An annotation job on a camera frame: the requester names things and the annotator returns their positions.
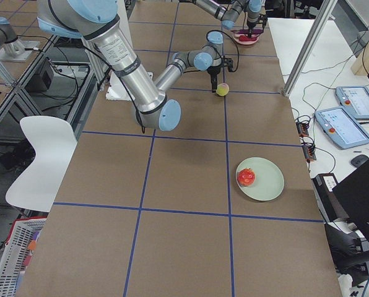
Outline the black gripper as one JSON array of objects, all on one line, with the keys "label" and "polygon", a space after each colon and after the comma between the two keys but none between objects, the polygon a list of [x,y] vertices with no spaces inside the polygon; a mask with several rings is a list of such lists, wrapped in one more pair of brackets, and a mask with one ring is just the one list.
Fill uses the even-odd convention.
[{"label": "black gripper", "polygon": [[255,28],[256,23],[247,21],[247,26],[248,26],[248,30],[252,31]]},{"label": "black gripper", "polygon": [[211,92],[216,92],[218,79],[217,76],[221,72],[220,66],[211,66],[207,69],[207,73],[211,76]]}]

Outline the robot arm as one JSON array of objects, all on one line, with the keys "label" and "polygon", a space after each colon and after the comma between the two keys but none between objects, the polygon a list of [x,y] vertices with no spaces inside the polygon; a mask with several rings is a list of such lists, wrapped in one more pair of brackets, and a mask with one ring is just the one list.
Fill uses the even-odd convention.
[{"label": "robot arm", "polygon": [[223,36],[213,31],[199,50],[179,52],[152,80],[119,27],[116,1],[38,1],[39,27],[54,35],[84,38],[101,52],[106,63],[126,87],[142,127],[171,131],[180,122],[181,107],[165,93],[187,70],[205,71],[223,62]]},{"label": "robot arm", "polygon": [[265,15],[261,15],[262,1],[232,1],[231,7],[210,0],[191,1],[194,5],[213,15],[215,19],[221,21],[222,27],[231,30],[241,15],[246,14],[246,24],[250,32],[255,26],[266,20]]}]

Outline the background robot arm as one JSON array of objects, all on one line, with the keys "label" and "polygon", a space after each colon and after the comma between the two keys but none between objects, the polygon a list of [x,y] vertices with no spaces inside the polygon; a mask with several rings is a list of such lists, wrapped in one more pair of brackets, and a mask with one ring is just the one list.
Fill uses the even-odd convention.
[{"label": "background robot arm", "polygon": [[39,41],[21,40],[5,17],[0,17],[0,60],[24,62],[32,51],[39,50]]}]

